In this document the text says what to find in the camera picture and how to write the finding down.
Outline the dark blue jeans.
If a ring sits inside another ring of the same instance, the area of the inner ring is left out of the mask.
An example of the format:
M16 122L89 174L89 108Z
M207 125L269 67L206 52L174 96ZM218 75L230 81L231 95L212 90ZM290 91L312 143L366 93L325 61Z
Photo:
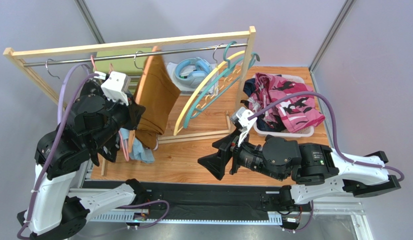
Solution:
M250 78L245 81L243 92L250 97L252 93L256 90L255 88L255 78ZM268 124L264 118L265 115L262 114L257 117L257 128L263 132L283 132L287 128L283 124L279 115L274 115L276 121L272 121L271 124Z

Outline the brown trousers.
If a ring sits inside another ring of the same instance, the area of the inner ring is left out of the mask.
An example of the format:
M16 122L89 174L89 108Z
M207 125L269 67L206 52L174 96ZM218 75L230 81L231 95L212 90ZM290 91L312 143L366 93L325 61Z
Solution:
M153 123L157 126L157 136L163 135L167 128L168 118L181 91L172 82L167 73L164 59L161 55L154 56L151 64L153 81Z

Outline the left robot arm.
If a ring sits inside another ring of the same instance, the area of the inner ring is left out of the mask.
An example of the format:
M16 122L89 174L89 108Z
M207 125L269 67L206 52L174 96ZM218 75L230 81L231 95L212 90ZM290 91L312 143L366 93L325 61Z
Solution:
M104 95L86 94L70 103L56 130L42 137L35 152L35 184L29 207L17 218L31 240L64 240L76 235L92 218L116 208L142 204L147 191L136 179L89 197L68 195L72 180L87 161L117 158L119 131L135 129L145 107Z

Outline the pink camouflage trousers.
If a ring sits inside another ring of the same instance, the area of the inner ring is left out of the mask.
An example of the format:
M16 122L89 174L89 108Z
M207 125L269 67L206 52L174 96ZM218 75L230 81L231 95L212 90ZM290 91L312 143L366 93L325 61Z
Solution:
M286 96L313 90L305 83L292 82L283 78L281 74L257 72L252 78L255 78L255 91L244 105L253 113ZM269 125L276 121L274 115L279 115L289 133L296 133L310 126L315 128L325 120L325 116L316 109L315 98L310 95L292 97L261 115L263 114Z

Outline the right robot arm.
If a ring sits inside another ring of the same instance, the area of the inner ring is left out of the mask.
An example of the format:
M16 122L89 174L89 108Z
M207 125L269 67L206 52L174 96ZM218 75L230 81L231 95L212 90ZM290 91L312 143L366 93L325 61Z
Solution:
M387 156L377 151L365 156L339 154L335 148L317 143L299 144L295 140L268 135L263 145L240 140L233 132L212 144L216 153L201 157L198 163L217 180L241 167L269 178L293 185L279 189L279 209L291 212L315 199L337 193L350 193L355 198L383 195L401 188L395 175L388 172Z

